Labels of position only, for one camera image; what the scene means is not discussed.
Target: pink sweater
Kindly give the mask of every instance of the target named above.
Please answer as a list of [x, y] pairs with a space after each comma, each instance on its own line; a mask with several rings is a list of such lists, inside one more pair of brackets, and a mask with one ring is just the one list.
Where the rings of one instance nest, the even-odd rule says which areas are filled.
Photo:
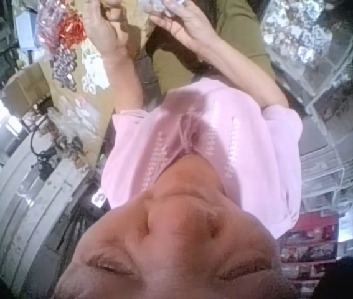
[[280, 237], [299, 217], [301, 164], [298, 114], [275, 105], [261, 111], [254, 100], [204, 78], [168, 93], [151, 113], [113, 116], [115, 147], [102, 188], [112, 208], [149, 188], [184, 153], [207, 159], [227, 197]]

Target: closed eye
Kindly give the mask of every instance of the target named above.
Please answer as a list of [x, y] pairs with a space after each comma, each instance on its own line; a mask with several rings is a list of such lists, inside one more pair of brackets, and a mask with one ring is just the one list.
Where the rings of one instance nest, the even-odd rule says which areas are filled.
[[218, 278], [220, 280], [230, 282], [242, 276], [249, 274], [270, 270], [272, 267], [271, 262], [268, 259], [255, 259], [249, 261], [243, 261], [236, 266], [232, 267], [230, 270], [221, 273]]
[[116, 258], [113, 255], [108, 255], [108, 252], [104, 254], [95, 254], [86, 261], [86, 265], [88, 267], [104, 270], [114, 275], [126, 277], [136, 276], [129, 267], [119, 262], [118, 259], [119, 258]]

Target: neck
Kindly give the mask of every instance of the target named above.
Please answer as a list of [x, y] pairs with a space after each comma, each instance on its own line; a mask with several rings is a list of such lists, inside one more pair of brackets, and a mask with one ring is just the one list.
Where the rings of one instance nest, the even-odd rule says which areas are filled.
[[154, 196], [163, 196], [170, 192], [220, 192], [224, 187], [212, 165], [196, 154], [183, 156], [168, 167], [151, 188]]

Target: person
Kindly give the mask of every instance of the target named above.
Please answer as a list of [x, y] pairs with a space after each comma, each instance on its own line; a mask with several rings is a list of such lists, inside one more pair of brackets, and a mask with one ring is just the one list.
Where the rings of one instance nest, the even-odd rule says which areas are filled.
[[99, 0], [86, 5], [87, 35], [115, 94], [102, 177], [112, 210], [81, 238], [54, 297], [293, 297], [275, 238], [299, 217], [302, 124], [273, 80], [248, 4], [218, 0], [216, 31], [191, 0], [164, 0], [175, 16], [151, 20], [219, 73], [191, 83], [194, 74], [159, 49], [166, 97], [152, 112], [119, 10], [103, 17]]

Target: sleeve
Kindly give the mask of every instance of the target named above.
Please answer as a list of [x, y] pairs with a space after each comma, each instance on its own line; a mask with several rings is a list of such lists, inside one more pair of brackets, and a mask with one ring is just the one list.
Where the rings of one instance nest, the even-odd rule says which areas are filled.
[[273, 142], [281, 196], [286, 200], [293, 227], [298, 221], [301, 207], [302, 177], [298, 141], [302, 133], [302, 121], [294, 110], [279, 105], [266, 108], [262, 115]]
[[143, 109], [124, 110], [121, 113], [114, 114], [112, 119], [116, 132], [115, 144], [136, 132], [147, 114], [148, 112]]

